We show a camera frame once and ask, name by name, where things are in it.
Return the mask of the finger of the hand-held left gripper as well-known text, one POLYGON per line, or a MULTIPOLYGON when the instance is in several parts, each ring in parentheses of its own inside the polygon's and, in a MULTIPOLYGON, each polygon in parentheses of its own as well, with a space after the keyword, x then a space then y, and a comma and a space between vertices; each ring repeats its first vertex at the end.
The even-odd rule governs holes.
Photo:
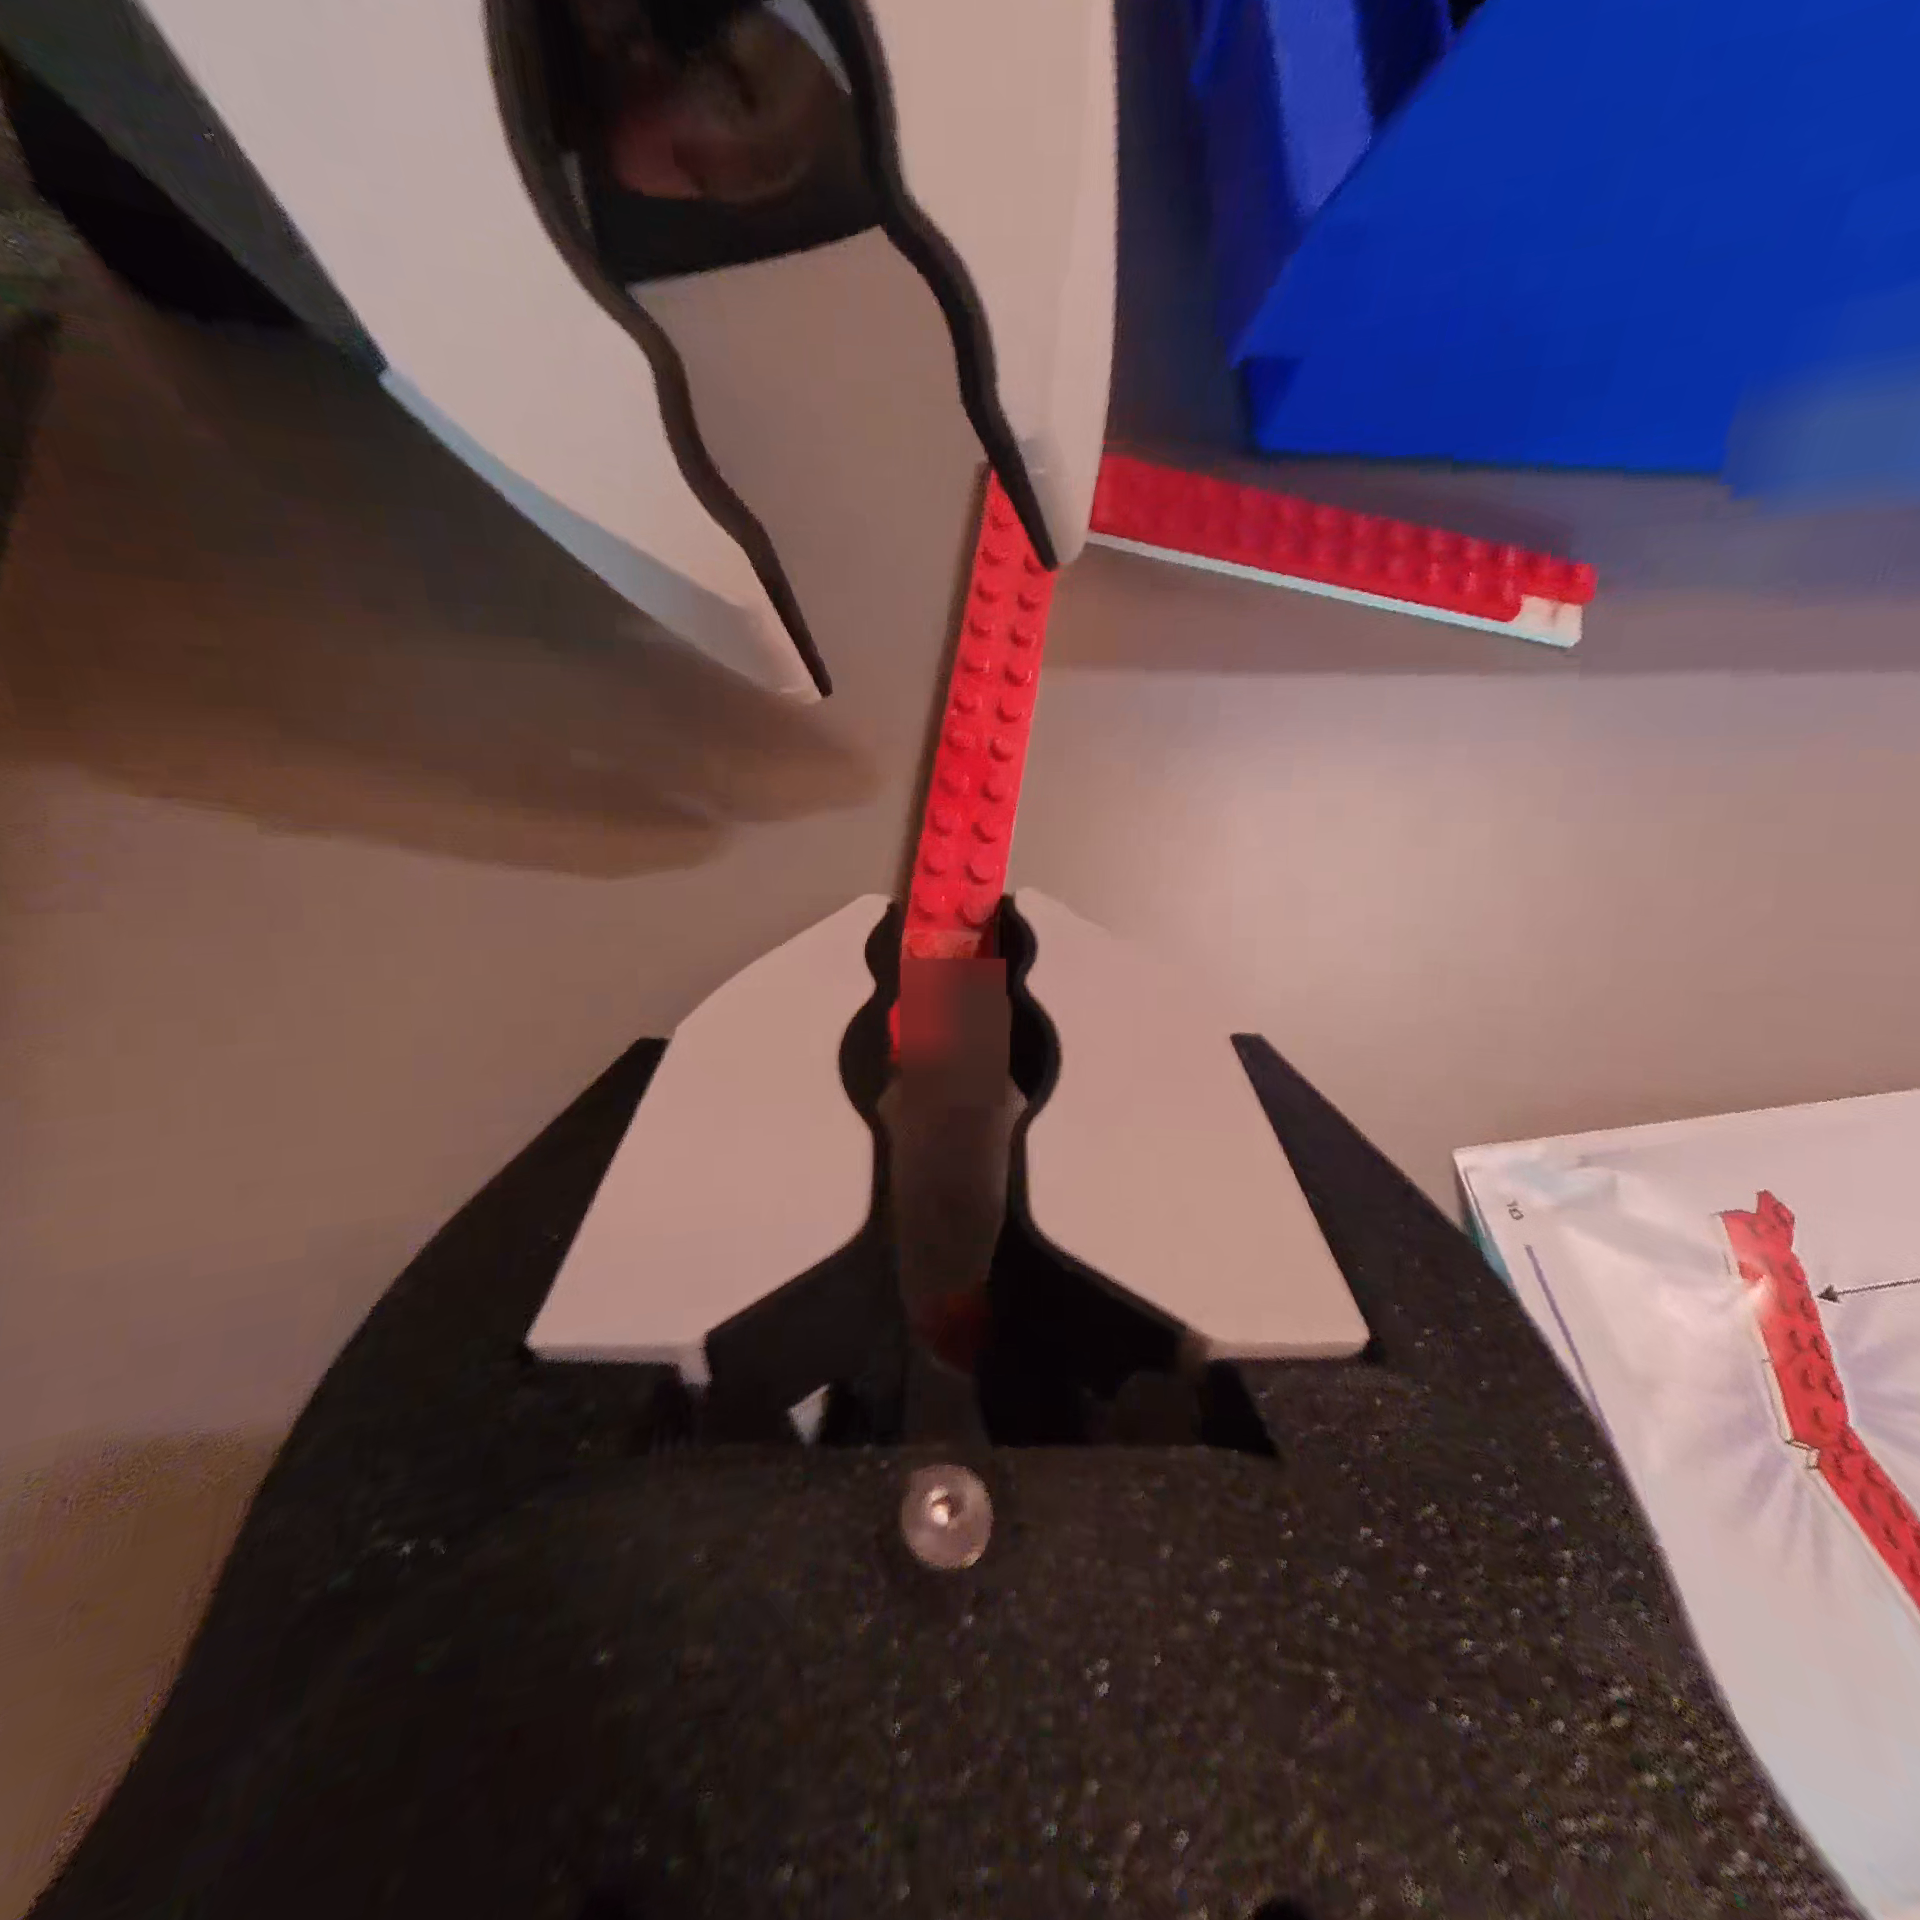
POLYGON ((1119 263, 1113 2, 820 2, 880 229, 1050 570, 1089 539, 1119 263))
POLYGON ((668 334, 599 263, 528 5, 143 6, 369 337, 388 396, 624 603, 728 673, 833 693, 668 334))

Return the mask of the blue plastic bin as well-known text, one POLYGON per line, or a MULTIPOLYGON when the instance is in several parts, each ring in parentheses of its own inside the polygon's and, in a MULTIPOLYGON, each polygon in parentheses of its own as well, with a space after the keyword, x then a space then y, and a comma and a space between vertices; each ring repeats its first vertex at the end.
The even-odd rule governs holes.
POLYGON ((1915 499, 1917 5, 1476 5, 1236 369, 1264 452, 1915 499))
POLYGON ((1269 307, 1319 210, 1456 35, 1450 2, 1189 2, 1186 90, 1232 369, 1269 356, 1269 307))

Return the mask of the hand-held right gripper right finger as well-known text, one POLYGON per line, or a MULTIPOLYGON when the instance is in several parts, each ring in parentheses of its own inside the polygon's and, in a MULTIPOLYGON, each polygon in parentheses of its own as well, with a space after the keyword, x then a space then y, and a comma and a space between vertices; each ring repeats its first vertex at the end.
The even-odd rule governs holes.
POLYGON ((1207 980, 1036 889, 1026 1209, 1207 1357, 1353 1357, 1367 1326, 1207 980))

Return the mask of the open instruction booklet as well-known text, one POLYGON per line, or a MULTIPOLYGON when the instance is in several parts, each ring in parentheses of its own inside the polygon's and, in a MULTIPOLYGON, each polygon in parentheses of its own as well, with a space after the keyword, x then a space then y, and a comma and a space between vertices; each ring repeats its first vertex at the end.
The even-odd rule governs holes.
POLYGON ((1455 1155, 1714 1683, 1869 1916, 1917 1910, 1917 1092, 1455 1155))

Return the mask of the red brick strip white base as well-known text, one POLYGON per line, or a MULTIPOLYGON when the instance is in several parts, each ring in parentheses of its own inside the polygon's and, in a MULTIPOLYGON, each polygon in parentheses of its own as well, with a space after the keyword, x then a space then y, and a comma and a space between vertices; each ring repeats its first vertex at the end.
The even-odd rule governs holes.
POLYGON ((1113 450, 1098 468, 1089 538, 1218 579, 1561 651, 1580 644, 1597 589, 1586 562, 1113 450))

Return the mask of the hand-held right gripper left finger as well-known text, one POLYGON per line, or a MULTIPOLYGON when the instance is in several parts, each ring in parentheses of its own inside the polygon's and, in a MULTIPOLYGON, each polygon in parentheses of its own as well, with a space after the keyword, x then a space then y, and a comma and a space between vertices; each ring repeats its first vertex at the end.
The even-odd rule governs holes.
POLYGON ((875 989, 887 906, 855 895, 680 1021, 528 1327, 532 1356, 707 1385, 724 1327, 851 1245, 874 1133, 841 1047, 875 989))

